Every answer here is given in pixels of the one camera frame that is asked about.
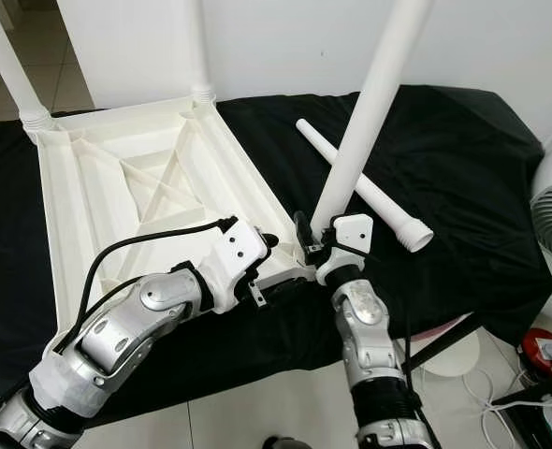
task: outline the black cloth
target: black cloth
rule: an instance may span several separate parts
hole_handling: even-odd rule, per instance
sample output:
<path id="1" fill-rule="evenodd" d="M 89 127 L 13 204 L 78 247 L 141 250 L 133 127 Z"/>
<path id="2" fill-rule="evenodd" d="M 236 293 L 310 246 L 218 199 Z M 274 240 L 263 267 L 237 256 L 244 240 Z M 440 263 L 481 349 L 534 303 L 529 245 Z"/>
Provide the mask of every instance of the black cloth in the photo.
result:
<path id="1" fill-rule="evenodd" d="M 329 165 L 295 121 L 306 118 L 338 146 L 355 101 L 356 94 L 270 96 L 218 109 L 287 212 L 311 216 Z M 381 262 L 369 262 L 366 273 L 390 309 L 394 337 L 405 312 L 418 332 L 476 311 L 490 332 L 519 342 L 552 289 L 529 208 L 542 156 L 495 94 L 401 87 L 364 173 L 436 237 L 409 254 L 360 198 L 348 209 L 374 217 L 372 253 Z M 54 330 L 39 189 L 35 147 L 18 123 L 0 123 L 0 394 L 37 362 Z M 265 310 L 242 304 L 160 340 L 92 424 L 340 358 L 326 289 L 288 282 L 267 298 Z"/>

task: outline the white wall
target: white wall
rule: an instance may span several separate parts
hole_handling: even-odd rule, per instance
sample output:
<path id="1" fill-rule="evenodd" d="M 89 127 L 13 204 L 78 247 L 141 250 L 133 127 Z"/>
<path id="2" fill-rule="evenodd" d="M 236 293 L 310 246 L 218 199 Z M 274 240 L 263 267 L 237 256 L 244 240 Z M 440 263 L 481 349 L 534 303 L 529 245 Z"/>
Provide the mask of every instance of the white wall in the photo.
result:
<path id="1" fill-rule="evenodd" d="M 182 0 L 58 3 L 96 106 L 188 94 Z M 358 90 L 392 5 L 204 3 L 218 99 Z M 438 0 L 404 81 L 495 91 L 545 138 L 552 134 L 552 1 Z"/>

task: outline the tiled floor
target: tiled floor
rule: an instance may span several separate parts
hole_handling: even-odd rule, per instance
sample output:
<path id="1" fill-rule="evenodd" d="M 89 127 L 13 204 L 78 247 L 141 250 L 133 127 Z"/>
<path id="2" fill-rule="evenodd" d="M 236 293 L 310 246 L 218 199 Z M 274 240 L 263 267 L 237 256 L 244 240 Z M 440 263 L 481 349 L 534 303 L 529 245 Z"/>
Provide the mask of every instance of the tiled floor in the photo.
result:
<path id="1" fill-rule="evenodd" d="M 59 12 L 25 12 L 8 38 L 41 103 L 51 112 L 94 107 Z M 0 77 L 0 121 L 16 119 L 18 110 Z"/>
<path id="2" fill-rule="evenodd" d="M 54 12 L 32 12 L 9 37 L 41 101 L 52 111 L 91 109 L 93 103 L 80 73 L 61 18 Z M 18 117 L 0 79 L 0 120 Z M 512 382 L 515 354 L 502 342 L 479 331 L 478 367 L 488 372 L 498 393 Z M 444 448 L 484 449 L 486 440 L 478 405 L 460 378 L 415 372 L 415 388 Z M 472 387 L 482 396 L 487 383 L 477 372 Z M 356 421 L 341 363 L 312 372 L 292 371 L 161 412 L 98 427 L 86 432 L 77 447 L 259 449 L 272 434 L 292 435 L 315 449 L 356 447 Z M 498 447 L 510 447 L 494 419 L 488 420 Z"/>

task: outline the black fabric cover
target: black fabric cover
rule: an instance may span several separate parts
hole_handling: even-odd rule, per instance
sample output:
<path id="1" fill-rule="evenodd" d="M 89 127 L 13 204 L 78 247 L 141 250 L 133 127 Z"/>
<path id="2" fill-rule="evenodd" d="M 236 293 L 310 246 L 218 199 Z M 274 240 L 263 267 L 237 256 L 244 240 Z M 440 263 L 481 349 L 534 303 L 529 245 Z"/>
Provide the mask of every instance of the black fabric cover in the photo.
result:
<path id="1" fill-rule="evenodd" d="M 218 109 L 289 214 L 311 216 L 329 169 L 296 130 L 306 118 L 338 146 L 356 101 L 271 96 Z M 354 196 L 349 211 L 374 216 L 366 272 L 386 301 L 394 337 L 408 312 L 413 333 L 476 311 L 516 344 L 552 290 L 530 221 L 536 138 L 495 94 L 403 86 L 364 173 L 436 237 L 408 254 Z M 36 149 L 17 123 L 0 124 L 0 394 L 32 367 L 54 329 Z M 198 398 L 286 369 L 340 357 L 328 291 L 289 282 L 271 306 L 246 303 L 177 328 L 160 340 L 92 424 Z"/>

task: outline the white plastic tube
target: white plastic tube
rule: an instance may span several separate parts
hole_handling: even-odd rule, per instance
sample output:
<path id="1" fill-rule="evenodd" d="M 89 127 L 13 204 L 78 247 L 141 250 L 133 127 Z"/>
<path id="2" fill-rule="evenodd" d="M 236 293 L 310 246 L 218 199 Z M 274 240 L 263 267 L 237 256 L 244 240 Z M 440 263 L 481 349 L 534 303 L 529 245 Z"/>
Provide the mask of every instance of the white plastic tube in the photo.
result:
<path id="1" fill-rule="evenodd" d="M 344 213 L 399 88 L 400 74 L 426 22 L 432 0 L 396 0 L 361 94 L 312 217 L 320 240 L 331 217 Z"/>
<path id="2" fill-rule="evenodd" d="M 37 98 L 35 90 L 24 73 L 1 23 L 0 75 L 18 107 L 22 125 L 29 137 L 35 141 L 34 133 L 36 131 L 52 129 L 53 119 Z"/>
<path id="3" fill-rule="evenodd" d="M 297 121 L 297 129 L 324 156 L 324 159 L 330 164 L 334 162 L 337 156 L 336 148 L 313 126 L 305 119 L 300 119 Z M 380 218 L 395 231 L 397 240 L 411 253 L 421 250 L 434 237 L 434 233 L 429 227 L 421 220 L 405 212 L 365 175 L 359 175 L 355 190 Z"/>
<path id="4" fill-rule="evenodd" d="M 187 0 L 189 51 L 191 60 L 191 93 L 197 103 L 210 103 L 215 95 L 208 69 L 205 21 L 202 0 Z"/>

